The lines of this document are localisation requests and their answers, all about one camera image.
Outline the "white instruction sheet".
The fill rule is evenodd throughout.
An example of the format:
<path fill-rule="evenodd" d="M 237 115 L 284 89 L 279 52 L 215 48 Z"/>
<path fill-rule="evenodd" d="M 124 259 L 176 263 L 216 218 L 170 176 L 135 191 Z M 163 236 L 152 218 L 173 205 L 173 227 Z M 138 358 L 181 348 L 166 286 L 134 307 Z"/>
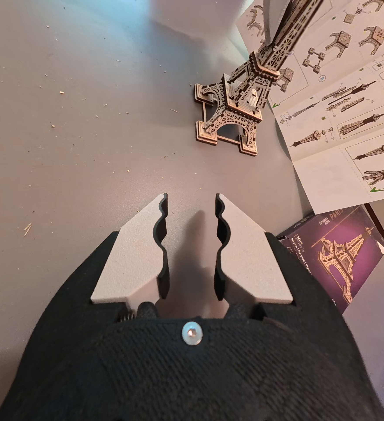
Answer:
<path fill-rule="evenodd" d="M 316 214 L 384 199 L 384 1 L 322 1 L 268 101 Z"/>

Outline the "wooden tower model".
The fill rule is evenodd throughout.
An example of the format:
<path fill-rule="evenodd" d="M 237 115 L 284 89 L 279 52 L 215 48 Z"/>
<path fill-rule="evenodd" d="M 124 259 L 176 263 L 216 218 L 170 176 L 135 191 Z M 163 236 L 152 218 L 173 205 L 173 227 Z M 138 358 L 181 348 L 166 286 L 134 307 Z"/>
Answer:
<path fill-rule="evenodd" d="M 273 38 L 250 52 L 248 60 L 231 75 L 224 73 L 220 82 L 210 85 L 195 84 L 195 101 L 202 103 L 204 118 L 196 122 L 197 141 L 216 145 L 221 127 L 237 125 L 242 128 L 238 140 L 221 139 L 237 144 L 243 154 L 257 155 L 256 128 L 262 121 L 270 89 L 322 3 L 322 0 L 291 1 Z"/>

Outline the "purple puzzle box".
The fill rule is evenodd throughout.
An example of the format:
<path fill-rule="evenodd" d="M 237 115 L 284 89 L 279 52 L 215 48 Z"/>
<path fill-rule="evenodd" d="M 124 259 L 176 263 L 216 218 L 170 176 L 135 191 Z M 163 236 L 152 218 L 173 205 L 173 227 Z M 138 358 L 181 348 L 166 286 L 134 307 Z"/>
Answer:
<path fill-rule="evenodd" d="M 277 236 L 342 314 L 384 256 L 384 238 L 363 205 L 311 213 Z"/>

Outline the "grey desk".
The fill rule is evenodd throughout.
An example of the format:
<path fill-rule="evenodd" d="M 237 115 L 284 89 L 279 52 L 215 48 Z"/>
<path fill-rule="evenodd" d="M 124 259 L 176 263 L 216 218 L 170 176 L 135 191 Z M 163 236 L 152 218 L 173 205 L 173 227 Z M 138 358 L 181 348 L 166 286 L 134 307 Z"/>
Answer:
<path fill-rule="evenodd" d="M 45 308 L 168 194 L 164 318 L 221 318 L 216 193 L 279 234 L 311 212 L 269 107 L 258 155 L 196 141 L 193 85 L 247 53 L 249 1 L 0 1 L 0 406 Z"/>

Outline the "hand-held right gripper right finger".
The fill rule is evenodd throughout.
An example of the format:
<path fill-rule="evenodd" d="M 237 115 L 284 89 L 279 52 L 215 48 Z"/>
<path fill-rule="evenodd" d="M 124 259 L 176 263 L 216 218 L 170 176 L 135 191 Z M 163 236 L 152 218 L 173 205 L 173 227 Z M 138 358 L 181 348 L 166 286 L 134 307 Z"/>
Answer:
<path fill-rule="evenodd" d="M 221 193 L 216 194 L 214 290 L 219 301 L 290 304 L 293 301 L 266 231 Z"/>

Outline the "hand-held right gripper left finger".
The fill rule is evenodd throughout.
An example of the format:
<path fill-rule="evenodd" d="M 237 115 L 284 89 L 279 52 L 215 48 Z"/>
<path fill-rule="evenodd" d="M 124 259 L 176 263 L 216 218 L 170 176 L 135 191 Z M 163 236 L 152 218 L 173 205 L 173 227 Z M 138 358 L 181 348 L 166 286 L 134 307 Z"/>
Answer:
<path fill-rule="evenodd" d="M 94 304 L 155 304 L 170 288 L 167 251 L 168 195 L 159 194 L 124 224 L 91 295 Z"/>

